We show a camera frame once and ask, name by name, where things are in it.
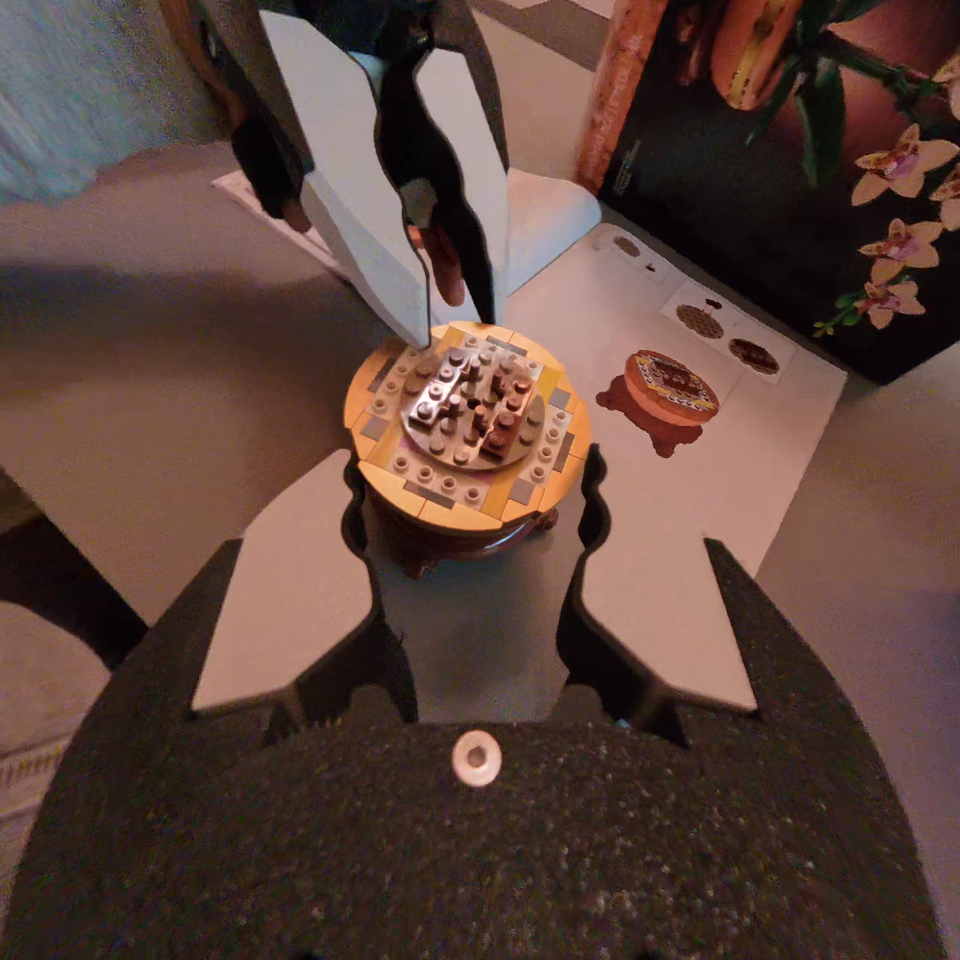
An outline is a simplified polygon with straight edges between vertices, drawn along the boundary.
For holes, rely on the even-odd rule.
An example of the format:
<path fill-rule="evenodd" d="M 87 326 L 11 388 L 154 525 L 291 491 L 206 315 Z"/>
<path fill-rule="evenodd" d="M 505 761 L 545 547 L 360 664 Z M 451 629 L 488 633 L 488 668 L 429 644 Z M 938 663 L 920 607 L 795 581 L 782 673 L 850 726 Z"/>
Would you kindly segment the white instruction booklet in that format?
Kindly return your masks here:
<path fill-rule="evenodd" d="M 501 328 L 533 340 L 586 400 L 591 443 L 649 482 L 682 522 L 757 573 L 846 376 L 692 280 L 639 237 L 598 219 L 571 184 L 510 174 L 511 271 Z M 306 362 L 332 417 L 391 337 L 341 280 L 313 319 Z M 433 330 L 479 323 L 471 301 L 431 306 Z"/>

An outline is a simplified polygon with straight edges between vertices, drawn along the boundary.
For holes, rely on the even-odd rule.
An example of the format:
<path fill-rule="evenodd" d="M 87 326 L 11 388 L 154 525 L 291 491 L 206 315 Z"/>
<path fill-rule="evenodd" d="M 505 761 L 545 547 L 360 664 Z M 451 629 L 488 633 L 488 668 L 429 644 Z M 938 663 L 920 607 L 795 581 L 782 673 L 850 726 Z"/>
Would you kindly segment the brick pot model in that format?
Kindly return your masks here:
<path fill-rule="evenodd" d="M 419 580 L 550 531 L 592 443 L 566 366 L 524 335 L 453 321 L 418 348 L 390 336 L 342 408 L 390 547 Z"/>

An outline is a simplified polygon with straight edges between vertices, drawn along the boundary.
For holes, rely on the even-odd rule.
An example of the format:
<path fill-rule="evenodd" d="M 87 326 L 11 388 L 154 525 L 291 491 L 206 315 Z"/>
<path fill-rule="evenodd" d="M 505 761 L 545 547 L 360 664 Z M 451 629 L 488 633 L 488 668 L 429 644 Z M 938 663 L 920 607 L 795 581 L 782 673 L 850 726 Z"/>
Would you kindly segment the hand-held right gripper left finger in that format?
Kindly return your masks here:
<path fill-rule="evenodd" d="M 250 522 L 193 697 L 193 714 L 266 706 L 295 730 L 384 691 L 418 721 L 414 678 L 367 555 L 358 458 L 336 450 Z"/>

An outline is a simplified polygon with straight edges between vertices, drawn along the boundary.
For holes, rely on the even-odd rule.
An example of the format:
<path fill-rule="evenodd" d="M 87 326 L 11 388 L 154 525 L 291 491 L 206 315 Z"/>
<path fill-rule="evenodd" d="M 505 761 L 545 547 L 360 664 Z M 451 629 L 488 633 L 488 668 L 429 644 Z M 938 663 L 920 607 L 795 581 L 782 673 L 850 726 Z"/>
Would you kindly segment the tan round plate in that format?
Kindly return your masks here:
<path fill-rule="evenodd" d="M 548 415 L 548 367 L 510 342 L 464 334 L 413 360 L 399 422 L 437 465 L 465 472 L 506 469 L 536 453 Z"/>

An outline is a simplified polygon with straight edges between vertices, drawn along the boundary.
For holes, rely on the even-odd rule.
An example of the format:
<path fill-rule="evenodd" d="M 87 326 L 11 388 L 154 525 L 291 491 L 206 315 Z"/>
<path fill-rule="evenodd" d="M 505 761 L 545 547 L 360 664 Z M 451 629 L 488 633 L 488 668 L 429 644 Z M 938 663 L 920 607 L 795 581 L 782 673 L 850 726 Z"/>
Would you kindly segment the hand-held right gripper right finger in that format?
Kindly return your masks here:
<path fill-rule="evenodd" d="M 590 445 L 582 551 L 556 633 L 567 685 L 606 719 L 685 746 L 679 707 L 756 718 L 759 703 L 702 534 L 614 450 Z"/>

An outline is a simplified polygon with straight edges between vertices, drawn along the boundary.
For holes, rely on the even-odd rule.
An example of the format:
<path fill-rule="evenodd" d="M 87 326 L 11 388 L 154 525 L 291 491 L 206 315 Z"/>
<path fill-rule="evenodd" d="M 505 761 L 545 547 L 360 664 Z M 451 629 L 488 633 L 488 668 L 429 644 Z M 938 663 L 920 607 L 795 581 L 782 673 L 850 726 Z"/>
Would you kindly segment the black flower print box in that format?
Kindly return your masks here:
<path fill-rule="evenodd" d="M 576 176 L 861 376 L 958 342 L 958 2 L 614 2 Z"/>

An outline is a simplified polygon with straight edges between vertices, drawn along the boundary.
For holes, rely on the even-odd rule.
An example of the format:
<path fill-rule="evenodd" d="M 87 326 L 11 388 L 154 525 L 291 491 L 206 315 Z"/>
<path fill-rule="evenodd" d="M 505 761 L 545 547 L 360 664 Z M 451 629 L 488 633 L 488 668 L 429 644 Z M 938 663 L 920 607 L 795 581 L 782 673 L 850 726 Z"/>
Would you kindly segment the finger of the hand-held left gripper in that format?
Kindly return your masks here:
<path fill-rule="evenodd" d="M 366 71 L 306 20 L 269 10 L 260 18 L 313 162 L 301 188 L 305 213 L 379 318 L 407 345 L 426 349 L 427 270 L 380 163 Z"/>
<path fill-rule="evenodd" d="M 458 167 L 460 203 L 470 214 L 471 250 L 461 253 L 473 304 L 482 323 L 498 325 L 508 296 L 507 172 L 468 62 L 459 52 L 433 49 L 414 71 L 417 93 Z"/>

